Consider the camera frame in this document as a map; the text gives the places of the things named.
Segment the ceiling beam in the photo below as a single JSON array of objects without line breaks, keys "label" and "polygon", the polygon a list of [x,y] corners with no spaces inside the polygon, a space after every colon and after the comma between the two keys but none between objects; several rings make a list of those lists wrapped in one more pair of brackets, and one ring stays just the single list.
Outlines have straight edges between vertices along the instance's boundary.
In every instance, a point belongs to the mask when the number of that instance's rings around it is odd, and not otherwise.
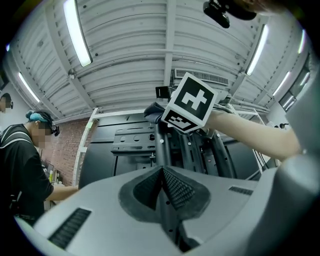
[{"label": "ceiling beam", "polygon": [[[19,71],[23,75],[25,81],[28,83],[29,87],[32,89],[34,94],[39,98],[39,100],[45,105],[45,107],[51,111],[51,113],[57,118],[63,117],[62,113],[45,97],[44,93],[39,89],[37,83],[34,81],[29,71],[27,70],[26,65],[23,62],[22,56],[19,53],[18,44],[15,41],[12,47],[10,47],[10,51],[12,53],[13,59],[18,67]],[[18,78],[18,74],[16,74],[16,79],[19,81],[19,84],[22,86],[23,83]]]},{"label": "ceiling beam", "polygon": [[80,80],[75,76],[74,79],[69,78],[69,70],[72,69],[72,66],[68,60],[68,57],[65,53],[65,50],[61,44],[61,40],[59,38],[58,30],[56,27],[53,3],[49,1],[46,6],[44,6],[45,13],[45,26],[49,36],[49,40],[51,41],[52,48],[56,55],[56,59],[59,62],[61,70],[68,77],[68,81],[70,85],[77,92],[79,98],[86,104],[88,109],[93,109],[96,107],[95,103],[92,101],[90,96],[87,94],[86,90],[82,86]]},{"label": "ceiling beam", "polygon": [[[167,0],[166,2],[166,34],[165,49],[173,50],[175,42],[177,0]],[[173,53],[168,52],[164,57],[164,86],[169,86],[172,69]]]},{"label": "ceiling beam", "polygon": [[237,94],[237,92],[239,91],[239,89],[241,88],[243,83],[246,81],[246,79],[247,79],[246,77],[248,77],[245,72],[251,63],[252,58],[254,57],[254,54],[255,54],[257,47],[258,47],[260,37],[263,32],[264,25],[268,23],[268,20],[269,20],[269,18],[267,16],[260,17],[259,27],[256,31],[255,38],[253,40],[253,44],[252,44],[251,49],[249,51],[248,57],[246,58],[246,61],[241,69],[241,72],[238,74],[232,88],[229,91],[229,93],[231,94],[231,100],[234,98],[234,96]]}]

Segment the ceiling light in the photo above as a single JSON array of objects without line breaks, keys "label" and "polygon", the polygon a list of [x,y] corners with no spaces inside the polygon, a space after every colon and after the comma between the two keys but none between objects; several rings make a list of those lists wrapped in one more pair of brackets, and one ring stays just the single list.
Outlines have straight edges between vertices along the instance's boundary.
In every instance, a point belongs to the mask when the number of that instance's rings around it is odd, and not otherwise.
[{"label": "ceiling light", "polygon": [[302,35],[301,35],[301,41],[298,49],[298,54],[302,53],[302,51],[304,50],[305,42],[306,42],[306,31],[303,29]]},{"label": "ceiling light", "polygon": [[283,108],[285,108],[286,105],[287,105],[293,98],[294,98],[294,97],[291,96],[291,97],[286,101],[286,103],[284,103]]},{"label": "ceiling light", "polygon": [[92,59],[81,30],[76,0],[65,1],[63,3],[63,9],[75,53],[78,56],[81,66],[85,67],[92,62]]},{"label": "ceiling light", "polygon": [[302,82],[300,83],[300,86],[302,86],[302,85],[304,85],[304,84],[305,84],[305,82],[307,81],[307,79],[308,79],[309,75],[310,75],[310,72],[308,72],[308,73],[306,73],[306,74],[305,74],[305,76],[304,76],[304,78],[303,78]]},{"label": "ceiling light", "polygon": [[285,109],[285,111],[287,111],[294,103],[295,103],[295,100],[290,103],[290,105]]},{"label": "ceiling light", "polygon": [[254,69],[258,63],[258,60],[259,60],[260,55],[262,53],[262,50],[264,49],[264,46],[266,44],[266,41],[268,38],[268,33],[269,33],[269,28],[267,25],[264,25],[263,30],[262,30],[262,34],[261,34],[261,37],[260,37],[260,40],[258,43],[258,47],[254,53],[254,56],[251,60],[249,68],[245,72],[248,76],[251,76],[252,72],[254,71]]},{"label": "ceiling light", "polygon": [[274,91],[273,96],[276,95],[276,93],[280,90],[280,88],[284,85],[285,81],[287,80],[287,78],[290,75],[290,71],[288,73],[286,73],[284,79],[282,80],[282,82],[280,83],[280,85],[278,86],[278,88]]},{"label": "ceiling light", "polygon": [[36,100],[37,103],[39,103],[40,99],[35,95],[35,93],[31,90],[31,88],[29,87],[29,85],[27,84],[27,81],[25,80],[24,76],[21,74],[21,72],[19,72],[19,78],[22,81],[22,83],[24,84],[24,86],[27,88],[27,90],[29,91],[29,93],[34,97],[34,99]]}]

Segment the person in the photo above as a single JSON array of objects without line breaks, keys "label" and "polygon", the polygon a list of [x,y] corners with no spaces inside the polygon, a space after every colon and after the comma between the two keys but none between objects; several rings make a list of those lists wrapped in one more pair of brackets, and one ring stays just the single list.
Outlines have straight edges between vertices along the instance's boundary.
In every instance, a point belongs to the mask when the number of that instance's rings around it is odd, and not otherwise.
[{"label": "person", "polygon": [[[294,17],[302,24],[307,30],[309,37],[313,42],[314,50],[311,51],[310,59],[318,60],[317,54],[319,55],[320,50],[317,47],[318,35],[311,30],[312,22],[308,21],[307,17],[313,17],[311,13],[314,9],[307,8],[307,5],[303,3],[301,6],[297,5],[297,0],[220,0],[219,2],[224,5],[230,5],[231,2],[241,7],[243,11],[238,17],[239,13],[233,12],[239,19],[246,20],[246,17],[254,17],[252,13],[260,15],[277,15],[283,13],[286,9],[289,10]],[[314,68],[314,72],[310,71],[310,76],[315,76],[317,68]],[[241,117],[226,112],[219,112],[213,110],[205,126],[207,129],[215,129],[221,133],[230,136],[254,150],[267,155],[271,158],[284,161],[285,159],[300,154],[302,152],[298,138],[292,129],[282,130],[278,126],[268,127],[255,122],[248,121]]]},{"label": "person", "polygon": [[28,136],[25,140],[8,143],[1,149],[2,173],[8,174],[7,191],[14,196],[16,212],[14,215],[33,225],[44,213],[44,201],[61,201],[78,191],[76,186],[53,186],[42,168],[38,151],[44,148],[54,133],[53,119],[45,110],[29,111],[28,122],[8,127],[1,136],[1,145],[14,134]]},{"label": "person", "polygon": [[235,114],[213,110],[205,125],[244,143],[274,159],[285,159],[301,153],[295,132],[269,127],[241,118]]},{"label": "person", "polygon": [[11,100],[11,96],[9,93],[4,93],[0,98],[0,112],[6,113],[6,109],[12,109],[14,107],[14,103]]}]

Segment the human arm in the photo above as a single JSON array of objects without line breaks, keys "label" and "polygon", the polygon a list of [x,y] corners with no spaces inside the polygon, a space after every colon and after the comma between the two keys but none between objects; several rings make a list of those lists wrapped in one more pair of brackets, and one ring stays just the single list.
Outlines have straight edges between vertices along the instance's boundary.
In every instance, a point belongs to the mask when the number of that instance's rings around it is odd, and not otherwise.
[{"label": "human arm", "polygon": [[78,191],[78,186],[53,186],[52,193],[46,198],[50,201],[61,201]]},{"label": "human arm", "polygon": [[205,127],[218,130],[280,161],[301,152],[300,144],[292,129],[283,131],[215,110],[211,112]]},{"label": "human arm", "polygon": [[52,186],[44,173],[41,160],[35,147],[22,142],[18,149],[21,165],[16,166],[21,178],[21,191],[39,201],[60,201],[78,191],[74,186]]}]

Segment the corrugated metal ceiling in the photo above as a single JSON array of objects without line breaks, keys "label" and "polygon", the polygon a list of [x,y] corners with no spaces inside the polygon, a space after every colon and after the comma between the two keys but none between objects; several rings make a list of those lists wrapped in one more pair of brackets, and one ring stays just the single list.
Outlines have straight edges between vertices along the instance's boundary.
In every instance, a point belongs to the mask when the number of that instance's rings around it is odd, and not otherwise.
[{"label": "corrugated metal ceiling", "polygon": [[[36,108],[43,104],[56,119],[93,107],[106,107],[108,112],[144,108],[156,100],[155,87],[169,85],[165,78],[168,69],[228,79],[228,86],[208,84],[224,91],[222,99],[235,91],[230,95],[234,100],[266,107],[274,102],[272,92],[285,73],[299,58],[306,58],[306,54],[297,54],[301,28],[286,13],[267,21],[259,15],[252,21],[229,16],[231,27],[223,29],[203,13],[204,0],[78,0],[93,59],[82,67],[71,42],[63,2],[48,0],[38,6],[12,40],[4,61],[8,77],[24,97],[35,105],[17,70],[41,96]],[[174,5],[173,14],[167,4]],[[168,23],[169,15],[173,15],[172,23]],[[252,76],[238,83],[264,22],[269,35],[261,58]],[[168,43],[171,32],[172,45]],[[171,54],[168,65],[165,58]],[[70,70],[75,79],[68,76]]]}]

